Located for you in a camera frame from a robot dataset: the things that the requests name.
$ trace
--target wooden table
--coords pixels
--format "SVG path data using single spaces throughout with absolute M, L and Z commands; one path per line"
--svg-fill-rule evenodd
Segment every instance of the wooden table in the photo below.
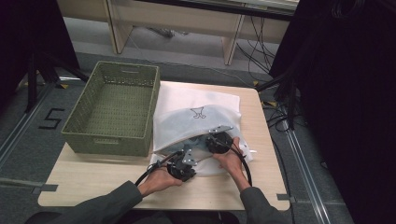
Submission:
M 286 194 L 271 137 L 258 93 L 253 89 L 167 82 L 175 87 L 218 91 L 240 96 L 241 132 L 254 160 L 248 166 L 253 185 L 260 188 L 269 203 L 278 210 L 287 210 L 289 201 L 280 201 L 277 194 Z M 123 182 L 135 182 L 149 165 L 146 158 L 76 154 L 65 144 L 49 175 L 47 184 L 58 185 L 56 191 L 42 191 L 42 206 L 74 206 L 104 195 Z M 173 187 L 149 195 L 135 208 L 244 210 L 238 189 L 228 174 L 194 177 L 181 187 Z

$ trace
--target gray floor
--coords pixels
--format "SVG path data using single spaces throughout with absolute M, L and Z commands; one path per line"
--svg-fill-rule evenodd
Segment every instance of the gray floor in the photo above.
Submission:
M 78 53 L 81 69 L 87 74 L 91 72 L 98 60 L 133 63 L 158 61 L 162 63 L 155 64 L 161 67 L 164 80 L 248 87 L 253 84 L 255 79 L 262 81 L 270 79 L 253 63 L 249 65 L 248 59 L 239 50 L 234 55 L 233 64 L 224 65 L 221 38 L 217 36 L 176 33 L 172 38 L 165 38 L 146 28 L 136 27 L 123 53 L 115 55 L 106 23 L 73 19 L 65 19 L 65 22 L 75 51 Z M 239 44 L 243 49 L 251 50 L 247 41 L 240 40 Z M 267 44 L 267 48 L 273 53 L 276 52 L 277 47 L 278 45 L 275 44 Z M 175 66 L 171 63 L 187 65 Z M 254 78 L 250 76 L 248 70 L 253 72 Z M 60 73 L 68 75 L 65 71 L 60 71 Z M 24 185 L 19 186 L 0 181 L 0 223 L 23 223 L 26 218 L 38 211 L 64 211 L 67 209 L 40 207 L 36 203 L 38 195 L 33 194 L 33 187 L 28 185 L 46 181 L 51 167 L 62 149 L 64 140 L 60 135 L 61 127 L 83 89 L 82 82 L 74 81 L 69 84 L 69 88 L 66 90 L 53 89 L 50 92 L 21 141 L 13 149 L 0 170 L 0 178 L 3 180 L 25 181 Z M 265 101 L 273 101 L 274 90 L 264 91 L 260 97 Z M 0 144 L 6 140 L 8 134 L 23 116 L 25 101 L 26 87 L 22 87 L 16 92 L 7 110 L 0 114 Z M 51 125 L 49 121 L 44 120 L 51 108 L 65 109 L 64 112 L 54 114 L 56 118 L 62 120 L 59 127 L 52 131 L 38 129 L 39 126 Z M 277 115 L 277 112 L 272 108 L 264 109 L 264 113 L 267 119 Z M 296 134 L 318 186 L 318 192 L 326 205 L 330 221 L 332 223 L 353 223 L 331 175 L 320 165 L 319 150 L 304 118 L 299 117 L 296 122 L 298 123 Z M 276 153 L 285 184 L 290 186 L 291 196 L 296 200 L 296 203 L 292 204 L 295 223 L 318 223 L 286 134 L 277 131 L 275 127 L 270 129 L 270 133 L 279 147 L 279 151 Z M 243 212 L 235 213 L 240 217 L 241 223 L 246 222 Z M 283 212 L 283 215 L 291 223 L 291 211 Z

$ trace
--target hand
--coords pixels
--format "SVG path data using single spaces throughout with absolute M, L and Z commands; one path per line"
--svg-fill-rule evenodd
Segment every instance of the hand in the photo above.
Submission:
M 239 137 L 235 137 L 233 139 L 232 148 L 243 155 L 244 152 L 239 148 Z M 236 155 L 234 151 L 229 150 L 224 154 L 215 153 L 213 154 L 213 158 L 218 160 L 220 162 L 220 166 L 230 174 L 239 191 L 250 187 L 244 173 L 242 173 L 241 159 L 239 159 L 239 156 Z
M 233 138 L 232 148 L 243 155 L 244 152 L 239 148 L 239 137 Z M 224 168 L 230 175 L 242 173 L 242 162 L 234 151 L 229 150 L 223 154 L 215 153 L 213 158 L 218 160 L 220 167 Z
M 183 182 L 169 175 L 166 167 L 160 167 L 148 175 L 146 181 L 137 188 L 143 197 L 153 192 L 161 191 L 172 186 L 181 186 Z

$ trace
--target basket handle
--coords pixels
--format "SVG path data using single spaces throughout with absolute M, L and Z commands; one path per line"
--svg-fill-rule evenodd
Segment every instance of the basket handle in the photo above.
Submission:
M 121 66 L 120 71 L 123 73 L 135 73 L 138 74 L 141 72 L 140 67 L 134 67 L 134 66 Z
M 93 138 L 95 144 L 118 145 L 120 140 L 118 138 Z

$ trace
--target woven basket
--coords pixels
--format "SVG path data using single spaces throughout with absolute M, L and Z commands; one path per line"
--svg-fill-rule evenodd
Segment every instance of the woven basket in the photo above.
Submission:
M 98 62 L 62 134 L 78 153 L 147 156 L 159 67 Z

